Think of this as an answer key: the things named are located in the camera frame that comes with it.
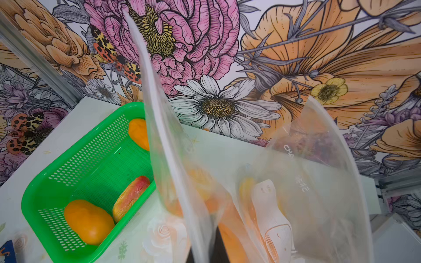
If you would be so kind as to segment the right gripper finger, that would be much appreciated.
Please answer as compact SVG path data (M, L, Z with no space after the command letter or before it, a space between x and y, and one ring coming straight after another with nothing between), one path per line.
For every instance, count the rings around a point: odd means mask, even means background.
M229 263L220 228L217 227L211 242L203 243L203 239L194 234L193 244L189 250L186 263Z

